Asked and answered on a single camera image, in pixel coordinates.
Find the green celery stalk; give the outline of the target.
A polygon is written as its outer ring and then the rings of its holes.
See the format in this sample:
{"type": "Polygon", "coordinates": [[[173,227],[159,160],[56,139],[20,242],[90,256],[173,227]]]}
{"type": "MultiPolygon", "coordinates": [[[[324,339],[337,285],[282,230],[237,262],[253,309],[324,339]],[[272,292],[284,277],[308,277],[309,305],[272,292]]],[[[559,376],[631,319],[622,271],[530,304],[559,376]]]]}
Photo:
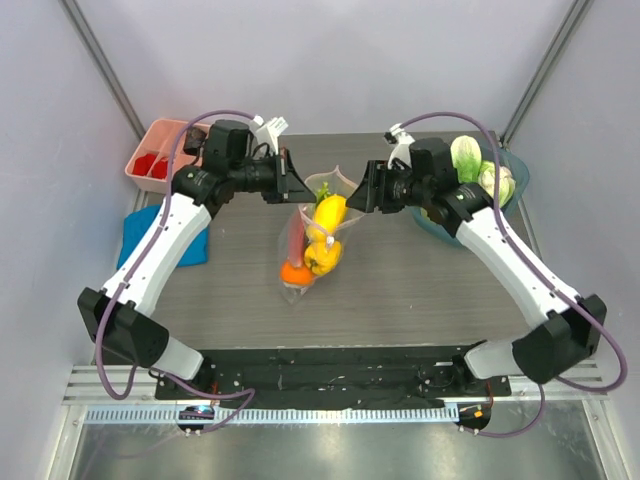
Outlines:
{"type": "Polygon", "coordinates": [[[323,182],[321,187],[316,191],[316,204],[319,205],[320,203],[322,203],[326,198],[330,197],[332,195],[330,188],[329,188],[329,183],[328,182],[323,182]]]}

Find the yellow mango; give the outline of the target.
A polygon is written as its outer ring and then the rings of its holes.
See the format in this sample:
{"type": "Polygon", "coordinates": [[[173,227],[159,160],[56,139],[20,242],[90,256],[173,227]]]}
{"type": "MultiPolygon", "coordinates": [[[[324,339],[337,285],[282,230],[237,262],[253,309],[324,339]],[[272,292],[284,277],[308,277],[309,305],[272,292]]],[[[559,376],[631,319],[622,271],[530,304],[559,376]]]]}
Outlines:
{"type": "Polygon", "coordinates": [[[320,203],[314,212],[312,223],[307,232],[314,241],[321,241],[327,235],[332,236],[346,216],[346,198],[331,195],[320,203]]]}

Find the watermelon slice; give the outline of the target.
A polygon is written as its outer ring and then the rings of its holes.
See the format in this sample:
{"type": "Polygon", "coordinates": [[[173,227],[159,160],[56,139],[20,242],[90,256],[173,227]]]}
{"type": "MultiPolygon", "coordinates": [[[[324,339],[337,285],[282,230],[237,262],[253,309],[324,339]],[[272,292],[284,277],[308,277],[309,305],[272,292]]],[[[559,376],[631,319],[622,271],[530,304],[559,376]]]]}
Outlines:
{"type": "Polygon", "coordinates": [[[305,241],[304,222],[300,211],[296,209],[291,215],[287,230],[287,259],[295,268],[301,267],[304,263],[305,241]]]}

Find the clear zip top bag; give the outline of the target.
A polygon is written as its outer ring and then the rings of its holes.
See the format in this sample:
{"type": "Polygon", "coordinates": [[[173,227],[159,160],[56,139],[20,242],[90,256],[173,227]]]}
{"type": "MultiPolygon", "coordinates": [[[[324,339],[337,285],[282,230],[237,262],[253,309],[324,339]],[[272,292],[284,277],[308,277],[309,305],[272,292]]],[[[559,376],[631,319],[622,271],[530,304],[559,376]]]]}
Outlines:
{"type": "Polygon", "coordinates": [[[296,205],[278,239],[280,291],[290,304],[331,275],[346,252],[355,225],[364,216],[346,206],[356,184],[338,167],[310,175],[305,185],[315,200],[296,205]]]}

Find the yellow bell pepper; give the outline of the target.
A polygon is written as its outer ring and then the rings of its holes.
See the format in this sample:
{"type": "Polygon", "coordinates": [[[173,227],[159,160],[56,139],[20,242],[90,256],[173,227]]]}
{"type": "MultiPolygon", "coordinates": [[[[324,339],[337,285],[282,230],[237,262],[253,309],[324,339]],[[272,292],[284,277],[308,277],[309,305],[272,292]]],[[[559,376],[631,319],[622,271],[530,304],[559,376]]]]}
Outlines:
{"type": "Polygon", "coordinates": [[[314,241],[305,238],[307,246],[304,251],[304,264],[311,272],[321,277],[335,269],[343,254],[343,243],[333,239],[331,242],[314,241]]]}

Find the orange tangerine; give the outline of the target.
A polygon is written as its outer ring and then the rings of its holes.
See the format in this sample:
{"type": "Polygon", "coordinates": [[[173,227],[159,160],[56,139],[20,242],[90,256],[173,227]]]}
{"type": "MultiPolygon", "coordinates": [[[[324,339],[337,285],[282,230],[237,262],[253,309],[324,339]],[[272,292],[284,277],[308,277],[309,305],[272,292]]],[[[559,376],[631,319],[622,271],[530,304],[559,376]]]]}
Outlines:
{"type": "Polygon", "coordinates": [[[315,275],[305,264],[294,266],[290,261],[285,261],[280,268],[280,279],[287,285],[308,287],[314,283],[315,275]]]}

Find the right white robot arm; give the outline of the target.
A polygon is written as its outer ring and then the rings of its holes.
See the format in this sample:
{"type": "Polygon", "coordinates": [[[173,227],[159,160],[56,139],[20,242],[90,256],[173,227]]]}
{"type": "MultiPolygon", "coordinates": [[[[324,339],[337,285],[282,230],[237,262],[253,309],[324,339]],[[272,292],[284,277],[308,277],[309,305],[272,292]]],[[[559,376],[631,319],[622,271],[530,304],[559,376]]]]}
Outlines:
{"type": "Polygon", "coordinates": [[[542,282],[551,272],[508,228],[493,201],[476,183],[462,184],[449,145],[440,138],[399,146],[388,162],[371,160],[347,206],[364,213],[396,213],[421,207],[473,252],[507,290],[529,325],[516,339],[484,341],[469,349],[451,371],[457,391],[472,395],[488,378],[522,374],[537,384],[558,378],[592,355],[599,333],[578,313],[604,321],[606,306],[595,294],[582,297],[564,283],[552,291],[542,282]]]}

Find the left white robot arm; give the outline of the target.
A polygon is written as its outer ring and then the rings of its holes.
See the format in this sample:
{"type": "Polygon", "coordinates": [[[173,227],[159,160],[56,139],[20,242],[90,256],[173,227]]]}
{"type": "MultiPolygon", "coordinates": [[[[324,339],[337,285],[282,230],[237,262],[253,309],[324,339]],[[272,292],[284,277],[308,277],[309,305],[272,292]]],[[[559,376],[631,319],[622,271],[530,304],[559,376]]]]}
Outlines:
{"type": "Polygon", "coordinates": [[[111,352],[133,365],[178,377],[190,398],[205,397],[213,385],[204,357],[152,320],[159,296],[193,240],[237,193],[259,193],[268,204],[310,203],[315,196],[297,174],[279,136],[282,117],[249,124],[232,117],[212,124],[198,143],[195,125],[179,130],[180,145],[200,155],[171,176],[158,215],[126,262],[99,290],[85,288],[77,304],[96,353],[111,352]]]}

